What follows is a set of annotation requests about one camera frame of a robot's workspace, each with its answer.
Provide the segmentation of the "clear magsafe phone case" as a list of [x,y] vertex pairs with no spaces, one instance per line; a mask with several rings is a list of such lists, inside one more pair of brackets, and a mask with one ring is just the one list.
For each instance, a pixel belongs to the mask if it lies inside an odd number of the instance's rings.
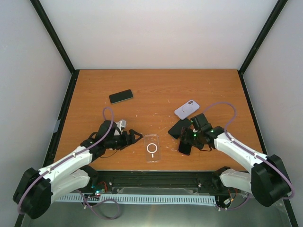
[[159,162],[160,160],[160,146],[159,137],[156,134],[149,134],[144,136],[144,147],[147,162]]

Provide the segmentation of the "black phone pink edge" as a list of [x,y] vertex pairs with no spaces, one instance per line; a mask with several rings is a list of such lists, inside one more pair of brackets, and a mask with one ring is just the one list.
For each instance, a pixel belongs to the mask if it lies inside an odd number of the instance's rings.
[[180,141],[179,147],[178,147],[179,153],[189,156],[191,154],[191,149],[192,149],[192,145]]

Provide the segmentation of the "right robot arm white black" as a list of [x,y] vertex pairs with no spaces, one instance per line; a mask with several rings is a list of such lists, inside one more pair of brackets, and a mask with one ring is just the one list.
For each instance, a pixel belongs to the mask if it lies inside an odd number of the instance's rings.
[[180,152],[189,155],[185,146],[200,151],[207,145],[231,157],[245,172],[222,167],[213,173],[212,185],[216,191],[234,188],[251,194],[261,205],[269,207],[280,199],[290,199],[294,188],[287,175],[282,159],[277,155],[267,156],[235,139],[226,128],[213,127],[204,114],[191,118],[191,125],[180,133]]

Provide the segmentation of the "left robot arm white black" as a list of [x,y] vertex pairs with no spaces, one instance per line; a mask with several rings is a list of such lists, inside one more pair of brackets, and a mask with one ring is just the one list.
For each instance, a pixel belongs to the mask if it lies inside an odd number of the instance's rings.
[[26,170],[13,195],[18,212],[36,219],[60,197],[77,189],[96,189],[98,174],[89,164],[108,149],[123,150],[143,138],[133,129],[125,131],[125,127],[125,120],[106,120],[67,156],[39,170]]

